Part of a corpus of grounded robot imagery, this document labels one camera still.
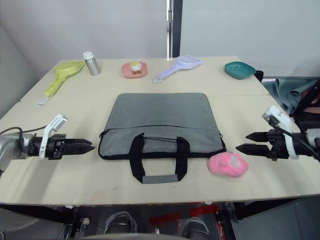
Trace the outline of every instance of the table surface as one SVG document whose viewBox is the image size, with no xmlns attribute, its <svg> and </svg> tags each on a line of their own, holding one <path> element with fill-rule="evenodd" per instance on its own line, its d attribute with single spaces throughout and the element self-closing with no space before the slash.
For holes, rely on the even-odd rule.
<svg viewBox="0 0 320 240">
<path fill-rule="evenodd" d="M 149 74 L 126 79 L 121 65 L 130 59 L 100 61 L 99 76 L 90 76 L 86 67 L 70 77 L 45 106 L 36 107 L 44 90 L 55 79 L 51 70 L 1 120 L 0 130 L 20 126 L 24 130 L 48 124 L 58 113 L 68 122 L 57 133 L 67 138 L 85 138 L 95 150 L 60 160 L 37 157 L 12 160 L 0 178 L 0 202 L 35 205 L 115 205 L 186 202 L 223 202 L 288 198 L 320 194 L 320 164 L 311 157 L 298 160 L 270 159 L 241 153 L 249 170 L 240 178 L 211 174 L 207 158 L 188 160 L 188 173 L 180 182 L 141 184 L 131 173 L 128 160 L 103 160 L 98 155 L 99 134 L 120 93 L 201 92 L 208 96 L 217 125 L 228 151 L 249 143 L 245 136 L 268 131 L 261 114 L 277 105 L 261 84 L 251 77 L 236 80 L 223 72 L 225 63 L 236 57 L 204 57 L 205 63 L 151 83 L 156 73 L 172 61 L 144 59 Z M 147 175 L 173 174 L 174 159 L 146 159 Z"/>
</svg>

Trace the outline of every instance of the black handle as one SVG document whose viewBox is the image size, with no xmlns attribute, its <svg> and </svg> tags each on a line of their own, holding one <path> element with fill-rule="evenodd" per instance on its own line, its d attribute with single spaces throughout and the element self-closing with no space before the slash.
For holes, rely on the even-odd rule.
<svg viewBox="0 0 320 240">
<path fill-rule="evenodd" d="M 145 145 L 144 133 L 136 136 L 131 144 L 129 151 L 129 160 L 133 176 L 142 184 L 159 184 L 159 183 L 172 183 L 181 181 L 187 174 L 188 158 L 187 154 L 190 153 L 190 144 L 183 137 L 176 138 L 177 153 L 181 154 L 175 160 L 175 174 L 171 175 L 158 175 L 146 176 L 144 166 L 142 164 L 142 150 Z"/>
</svg>

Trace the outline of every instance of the white sticker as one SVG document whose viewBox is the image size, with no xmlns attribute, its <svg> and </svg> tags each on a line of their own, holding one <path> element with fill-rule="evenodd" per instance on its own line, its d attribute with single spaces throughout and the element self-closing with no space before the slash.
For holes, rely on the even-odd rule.
<svg viewBox="0 0 320 240">
<path fill-rule="evenodd" d="M 157 84 L 157 83 L 162 83 L 163 80 L 156 77 L 156 78 L 152 79 L 152 82 Z"/>
<path fill-rule="evenodd" d="M 40 101 L 38 101 L 38 102 L 36 103 L 36 106 L 37 106 L 37 107 L 41 107 L 41 106 L 45 105 L 46 102 L 49 101 L 49 99 L 50 99 L 50 97 L 44 96 L 43 98 L 40 99 Z"/>
</svg>

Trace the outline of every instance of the robotic arm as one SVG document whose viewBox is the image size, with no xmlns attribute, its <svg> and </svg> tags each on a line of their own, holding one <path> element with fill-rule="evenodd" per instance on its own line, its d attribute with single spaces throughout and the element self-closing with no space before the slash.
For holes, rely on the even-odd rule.
<svg viewBox="0 0 320 240">
<path fill-rule="evenodd" d="M 262 117 L 274 129 L 268 132 L 254 132 L 246 138 L 255 142 L 269 142 L 272 148 L 269 149 L 267 145 L 245 143 L 237 146 L 237 150 L 247 155 L 263 156 L 273 161 L 289 157 L 298 159 L 299 155 L 307 155 L 313 156 L 320 162 L 320 128 L 293 133 L 290 118 L 275 106 L 267 109 Z"/>
<path fill-rule="evenodd" d="M 68 119 L 59 113 L 44 129 L 43 137 L 30 133 L 9 133 L 0 135 L 0 175 L 12 159 L 26 159 L 39 156 L 41 159 L 61 159 L 63 155 L 85 154 L 94 149 L 85 139 L 66 138 L 65 134 L 54 134 Z"/>
</svg>

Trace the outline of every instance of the white wall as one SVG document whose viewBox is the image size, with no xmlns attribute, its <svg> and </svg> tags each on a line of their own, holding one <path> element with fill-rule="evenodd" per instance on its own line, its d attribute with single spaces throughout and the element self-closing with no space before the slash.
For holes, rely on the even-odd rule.
<svg viewBox="0 0 320 240">
<path fill-rule="evenodd" d="M 165 57 L 166 0 L 3 0 L 0 21 L 38 75 L 61 60 Z"/>
<path fill-rule="evenodd" d="M 0 26 L 0 118 L 36 83 L 26 63 Z"/>
<path fill-rule="evenodd" d="M 320 0 L 185 0 L 180 54 L 238 56 L 265 76 L 320 76 Z"/>
</svg>

